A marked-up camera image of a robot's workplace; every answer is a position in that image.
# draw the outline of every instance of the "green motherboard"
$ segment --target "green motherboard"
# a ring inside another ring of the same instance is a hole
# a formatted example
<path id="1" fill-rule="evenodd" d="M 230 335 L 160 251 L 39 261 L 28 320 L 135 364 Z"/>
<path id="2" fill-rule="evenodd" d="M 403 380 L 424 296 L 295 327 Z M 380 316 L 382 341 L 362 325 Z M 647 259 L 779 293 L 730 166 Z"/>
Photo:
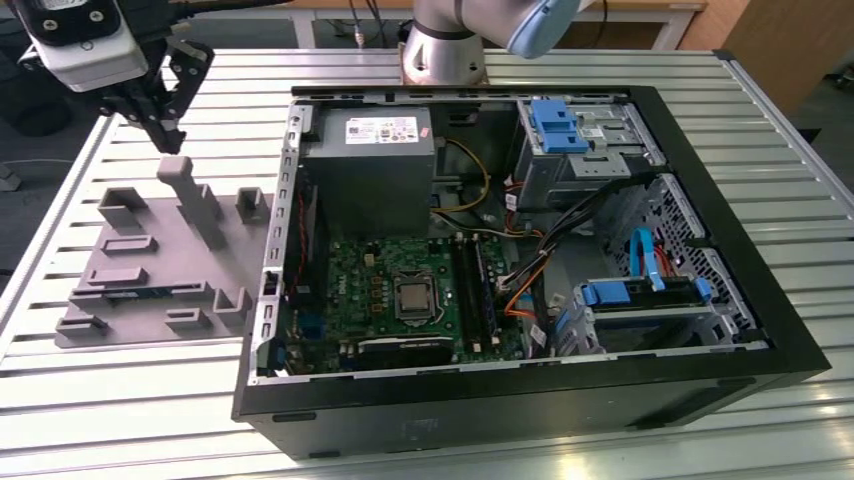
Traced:
<path id="1" fill-rule="evenodd" d="M 471 263 L 474 255 L 479 257 L 475 264 L 482 266 L 479 271 L 484 275 L 480 277 L 472 273 L 472 268 L 462 271 L 460 264 L 466 263 L 459 253 L 462 242 L 466 242 L 467 251 L 474 252 L 466 261 L 471 260 Z M 300 322 L 323 325 L 323 333 L 314 332 L 315 337 L 323 338 L 303 344 L 312 373 L 356 369 L 348 359 L 362 339 L 450 338 L 454 342 L 451 363 L 522 358 L 516 320 L 503 317 L 491 293 L 487 294 L 506 271 L 502 243 L 496 237 L 334 243 L 323 318 Z M 467 285 L 466 292 L 458 291 L 460 282 Z M 464 293 L 479 296 L 475 298 L 479 302 L 476 311 L 463 306 L 466 299 L 460 296 Z M 484 322 L 494 322 L 492 330 Z M 492 333 L 483 336 L 487 334 L 479 335 L 472 330 Z"/>

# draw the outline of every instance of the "motherboard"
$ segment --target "motherboard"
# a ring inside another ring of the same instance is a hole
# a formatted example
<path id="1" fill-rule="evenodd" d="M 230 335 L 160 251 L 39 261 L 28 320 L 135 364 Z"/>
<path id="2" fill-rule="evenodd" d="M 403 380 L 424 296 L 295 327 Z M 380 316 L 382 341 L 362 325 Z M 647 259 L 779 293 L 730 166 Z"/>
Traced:
<path id="1" fill-rule="evenodd" d="M 518 322 L 492 296 L 506 271 L 492 236 L 335 242 L 323 314 L 298 317 L 304 368 L 335 373 L 522 358 Z"/>

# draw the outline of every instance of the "slotted metal surface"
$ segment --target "slotted metal surface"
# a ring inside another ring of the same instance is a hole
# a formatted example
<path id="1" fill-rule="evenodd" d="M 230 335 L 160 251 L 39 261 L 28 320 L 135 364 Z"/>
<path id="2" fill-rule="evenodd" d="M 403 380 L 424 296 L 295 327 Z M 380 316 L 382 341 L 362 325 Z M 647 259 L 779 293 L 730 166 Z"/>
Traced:
<path id="1" fill-rule="evenodd" d="M 706 53 L 490 53 L 494 84 L 659 88 L 833 370 L 685 428 L 295 463 L 230 419 L 239 339 L 61 351 L 52 333 L 101 218 L 104 189 L 169 194 L 139 130 L 103 120 L 3 299 L 0 476 L 180 478 L 850 478 L 854 475 L 854 222 L 850 196 L 738 66 Z M 275 185 L 295 85 L 396 84 L 371 51 L 220 51 L 183 127 L 217 194 Z"/>

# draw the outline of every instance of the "ram slot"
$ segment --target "ram slot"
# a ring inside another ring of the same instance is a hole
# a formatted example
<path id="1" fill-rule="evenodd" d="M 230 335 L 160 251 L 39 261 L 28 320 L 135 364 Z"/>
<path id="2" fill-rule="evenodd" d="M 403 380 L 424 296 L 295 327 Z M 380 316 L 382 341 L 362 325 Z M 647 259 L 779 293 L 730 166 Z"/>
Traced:
<path id="1" fill-rule="evenodd" d="M 480 242 L 475 244 L 475 258 L 478 261 L 478 272 L 480 274 L 480 296 L 483 297 L 483 323 L 487 328 L 490 345 L 498 343 L 498 317 L 495 316 L 495 299 L 492 298 L 492 286 L 490 285 L 490 276 L 486 269 L 486 258 L 480 249 Z"/>
<path id="2" fill-rule="evenodd" d="M 476 335 L 480 340 L 480 351 L 486 352 L 492 344 L 492 335 L 484 313 L 487 309 L 483 296 L 483 284 L 480 282 L 480 259 L 478 257 L 478 241 L 466 239 L 466 281 L 468 282 L 468 293 L 471 296 L 472 309 L 476 312 Z"/>
<path id="3" fill-rule="evenodd" d="M 454 267 L 451 268 L 454 272 L 454 287 L 456 290 L 456 303 L 459 304 L 459 316 L 460 316 L 460 326 L 462 326 L 462 334 L 463 334 L 463 344 L 466 347 L 466 351 L 479 352 L 480 351 L 480 336 L 478 329 L 478 310 L 471 302 L 471 292 L 470 292 L 470 284 L 468 284 L 468 274 L 466 269 L 466 243 L 462 238 L 456 238 L 451 245 L 448 245 L 451 249 L 451 260 L 454 262 Z"/>

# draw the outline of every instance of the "wooden cabinet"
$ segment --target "wooden cabinet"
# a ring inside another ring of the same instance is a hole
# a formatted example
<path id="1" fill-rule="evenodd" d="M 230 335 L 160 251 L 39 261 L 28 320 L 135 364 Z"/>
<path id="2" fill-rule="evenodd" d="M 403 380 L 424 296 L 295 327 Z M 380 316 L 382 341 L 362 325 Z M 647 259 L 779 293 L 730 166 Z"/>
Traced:
<path id="1" fill-rule="evenodd" d="M 679 48 L 726 49 L 793 113 L 854 47 L 851 0 L 709 0 Z"/>

